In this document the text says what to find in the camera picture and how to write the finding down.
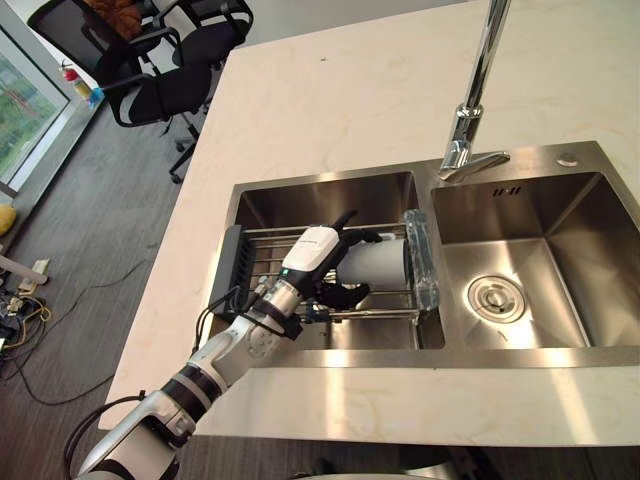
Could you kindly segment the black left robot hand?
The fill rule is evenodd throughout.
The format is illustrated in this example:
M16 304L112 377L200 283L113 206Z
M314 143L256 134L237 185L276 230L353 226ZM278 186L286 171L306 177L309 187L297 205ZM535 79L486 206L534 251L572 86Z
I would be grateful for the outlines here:
M291 285L301 301L313 299L334 310L349 310L369 295L370 287L366 283L347 288L325 281L326 274L337 268L352 247L361 242L382 241L371 229L344 230L356 214L356 210L349 210L330 225L307 228L285 256L278 278Z

